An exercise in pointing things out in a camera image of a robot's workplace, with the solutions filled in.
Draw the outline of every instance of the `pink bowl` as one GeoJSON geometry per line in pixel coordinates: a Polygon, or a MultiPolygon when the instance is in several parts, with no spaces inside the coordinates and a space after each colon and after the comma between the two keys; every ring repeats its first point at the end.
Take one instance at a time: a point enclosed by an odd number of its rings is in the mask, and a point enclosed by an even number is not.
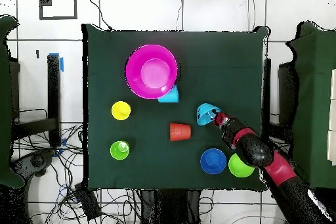
{"type": "Polygon", "coordinates": [[[125,77],[134,94],[144,99],[158,99],[174,86],[177,63],[165,47],[144,45],[130,55],[125,77]]]}

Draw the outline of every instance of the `red cup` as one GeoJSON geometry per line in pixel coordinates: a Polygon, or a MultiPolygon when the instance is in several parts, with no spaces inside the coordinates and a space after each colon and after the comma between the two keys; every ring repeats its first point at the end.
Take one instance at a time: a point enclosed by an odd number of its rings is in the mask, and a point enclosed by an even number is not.
{"type": "Polygon", "coordinates": [[[190,125],[182,125],[179,123],[171,123],[169,126],[170,141],[187,140],[192,136],[190,125]]]}

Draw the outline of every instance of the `blue cup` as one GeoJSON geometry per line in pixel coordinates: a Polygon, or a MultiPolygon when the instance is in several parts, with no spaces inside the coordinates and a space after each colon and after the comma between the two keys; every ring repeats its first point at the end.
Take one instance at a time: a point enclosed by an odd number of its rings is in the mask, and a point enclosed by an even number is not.
{"type": "Polygon", "coordinates": [[[166,93],[163,97],[157,99],[159,102],[179,102],[179,92],[177,91],[177,86],[174,85],[171,90],[166,93]]]}
{"type": "Polygon", "coordinates": [[[226,167],[226,156],[217,148],[210,148],[201,155],[201,167],[204,172],[215,175],[222,172],[226,167]]]}
{"type": "Polygon", "coordinates": [[[212,110],[216,110],[216,112],[220,112],[221,109],[213,106],[212,104],[209,103],[203,103],[197,108],[197,113],[196,113],[196,120],[198,125],[206,125],[207,123],[211,123],[214,119],[216,114],[213,113],[212,110]]]}

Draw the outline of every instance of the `green cup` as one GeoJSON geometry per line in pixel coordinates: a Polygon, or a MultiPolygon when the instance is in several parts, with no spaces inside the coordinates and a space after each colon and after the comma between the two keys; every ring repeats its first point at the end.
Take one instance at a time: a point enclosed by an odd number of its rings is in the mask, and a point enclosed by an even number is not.
{"type": "Polygon", "coordinates": [[[246,178],[249,177],[253,171],[255,170],[254,167],[248,166],[242,162],[237,154],[233,154],[228,161],[228,169],[238,178],[246,178]]]}
{"type": "Polygon", "coordinates": [[[117,141],[110,148],[112,158],[124,160],[129,155],[129,144],[125,141],[117,141]]]}

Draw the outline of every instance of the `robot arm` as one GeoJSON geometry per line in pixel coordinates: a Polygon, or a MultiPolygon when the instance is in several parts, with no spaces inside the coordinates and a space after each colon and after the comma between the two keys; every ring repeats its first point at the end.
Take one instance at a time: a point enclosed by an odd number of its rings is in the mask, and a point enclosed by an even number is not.
{"type": "Polygon", "coordinates": [[[263,170],[264,178],[289,224],[333,224],[309,185],[251,128],[222,112],[216,114],[213,123],[222,131],[222,140],[229,148],[236,149],[243,162],[263,170]]]}

